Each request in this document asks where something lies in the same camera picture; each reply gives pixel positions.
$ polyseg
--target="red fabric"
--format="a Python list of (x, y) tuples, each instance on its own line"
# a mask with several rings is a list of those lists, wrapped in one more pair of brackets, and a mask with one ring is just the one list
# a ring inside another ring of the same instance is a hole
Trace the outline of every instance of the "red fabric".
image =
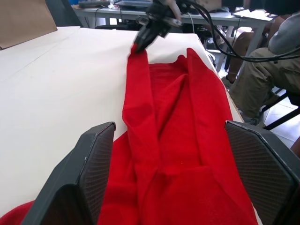
[(224, 129), (231, 119), (223, 84), (192, 49), (170, 64), (131, 54), (127, 132), (113, 145), (98, 224), (256, 225)]
[(0, 225), (20, 225), (32, 205), (33, 201), (14, 208), (0, 218)]

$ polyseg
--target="wire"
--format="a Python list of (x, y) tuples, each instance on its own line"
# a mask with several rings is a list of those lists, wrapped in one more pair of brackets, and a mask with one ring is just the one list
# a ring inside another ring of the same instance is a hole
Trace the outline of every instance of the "wire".
[[(245, 56), (240, 56), (238, 55), (235, 50), (233, 49), (233, 47), (230, 45), (230, 43), (228, 42), (228, 40), (224, 37), (224, 35), (217, 29), (217, 27), (213, 24), (212, 22), (212, 18), (209, 14), (209, 12), (207, 11), (207, 9), (205, 9), (203, 6), (195, 3), (194, 1), (192, 0), (183, 0), (183, 2), (186, 2), (186, 3), (189, 3), (191, 4), (192, 6), (195, 7), (195, 9), (200, 13), (200, 15), (207, 21), (207, 23), (211, 26), (211, 34), (212, 34), (212, 37), (213, 37), (213, 42), (216, 46), (216, 48), (223, 54), (227, 55), (227, 56), (232, 56), (232, 57), (235, 57), (235, 58), (239, 58), (241, 60), (244, 60), (244, 61), (249, 61), (249, 62), (270, 62), (270, 61), (278, 61), (278, 60), (287, 60), (287, 59), (295, 59), (295, 58), (299, 58), (300, 55), (294, 55), (294, 56), (289, 56), (289, 57), (285, 57), (285, 56), (288, 56), (288, 55), (291, 55), (295, 52), (298, 52), (300, 51), (300, 47), (292, 50), (292, 51), (289, 51), (287, 53), (284, 53), (284, 54), (281, 54), (281, 55), (276, 55), (276, 56), (273, 56), (273, 57), (245, 57)], [(228, 45), (228, 47), (230, 48), (230, 50), (232, 51), (233, 54), (231, 53), (228, 53), (228, 52), (225, 52), (223, 51), (216, 43), (216, 34), (215, 34), (215, 31), (219, 34), (219, 36), (221, 36), (223, 38), (223, 40), (225, 41), (225, 43)]]
[(235, 34), (234, 34), (233, 42), (232, 42), (232, 45), (231, 45), (232, 47), (233, 47), (233, 44), (234, 44), (234, 41), (235, 41), (235, 38), (236, 38), (236, 34), (238, 33), (238, 30), (239, 30), (239, 28), (240, 28), (240, 20), (241, 20), (241, 18), (242, 18), (242, 17), (240, 17), (240, 19), (239, 19), (238, 26), (237, 26), (236, 32), (235, 32)]
[(89, 20), (88, 20), (86, 17), (85, 17), (84, 19), (85, 19), (86, 24), (87, 24), (88, 27), (90, 28), (90, 22), (89, 22)]
[(192, 18), (192, 16), (191, 16), (191, 14), (190, 14), (190, 13), (187, 13), (187, 14), (188, 14), (189, 18), (191, 18), (191, 21), (192, 21), (192, 26), (193, 26), (193, 33), (195, 34), (195, 26), (194, 26), (194, 21), (193, 21), (193, 18)]
[(124, 21), (123, 21), (123, 15), (122, 15), (121, 6), (119, 6), (119, 9), (120, 9), (120, 16), (121, 16), (121, 20), (122, 20), (122, 22), (124, 22)]
[(94, 26), (94, 28), (96, 28), (96, 24), (97, 24), (97, 11), (98, 11), (99, 9), (102, 9), (102, 8), (103, 8), (103, 7), (97, 8), (96, 11), (95, 11), (95, 26)]

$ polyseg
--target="desk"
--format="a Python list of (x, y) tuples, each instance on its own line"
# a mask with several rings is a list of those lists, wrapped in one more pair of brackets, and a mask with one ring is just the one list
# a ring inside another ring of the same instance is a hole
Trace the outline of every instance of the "desk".
[[(37, 197), (83, 132), (107, 121), (116, 122), (114, 139), (127, 129), (121, 113), (136, 32), (81, 28), (66, 37), (64, 29), (0, 52), (1, 62), (11, 65), (0, 67), (0, 216)], [(214, 70), (195, 34), (158, 38), (148, 48), (149, 61), (173, 62), (188, 47)], [(18, 61), (10, 61), (14, 55)], [(241, 121), (228, 99), (233, 119)]]
[[(96, 8), (75, 8), (74, 11), (78, 16), (82, 17), (101, 17), (107, 19), (106, 21), (109, 22), (109, 18), (117, 18), (117, 19), (127, 19), (127, 20), (135, 20), (137, 16), (146, 17), (145, 12), (141, 11), (130, 11), (130, 10), (122, 10), (122, 15), (120, 14), (119, 9), (109, 9), (109, 8), (103, 8), (99, 9), (96, 13)], [(240, 21), (239, 26), (240, 27), (251, 27), (251, 28), (257, 28), (254, 36), (252, 38), (252, 41), (248, 47), (247, 50), (247, 56), (253, 52), (258, 44), (259, 40), (262, 36), (263, 29), (265, 25), (268, 23), (268, 21), (264, 20), (256, 20), (256, 19), (250, 19), (250, 18), (237, 18), (235, 16), (232, 16), (231, 13), (211, 13), (211, 18), (215, 25), (223, 25), (223, 26), (233, 26), (237, 27)], [(194, 24), (207, 24), (206, 20), (201, 15), (191, 15), (193, 18)], [(191, 19), (188, 15), (182, 15), (182, 22), (183, 23), (191, 23)], [(224, 60), (224, 55), (220, 57), (220, 60), (217, 65), (217, 71), (219, 72), (222, 66)]]

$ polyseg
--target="cardboard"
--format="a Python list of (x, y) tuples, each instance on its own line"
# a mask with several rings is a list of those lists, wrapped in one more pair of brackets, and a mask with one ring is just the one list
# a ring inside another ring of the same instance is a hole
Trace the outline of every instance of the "cardboard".
[(45, 0), (0, 0), (0, 49), (56, 30)]

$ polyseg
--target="white tabletop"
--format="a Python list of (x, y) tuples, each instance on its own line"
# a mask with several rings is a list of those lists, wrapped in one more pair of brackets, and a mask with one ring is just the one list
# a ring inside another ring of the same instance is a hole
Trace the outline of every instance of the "white tabletop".
[[(86, 130), (115, 121), (115, 139), (126, 131), (121, 112), (135, 35), (59, 28), (0, 51), (0, 216), (34, 200)], [(213, 69), (195, 34), (158, 38), (147, 50), (149, 61), (173, 62), (188, 47)]]

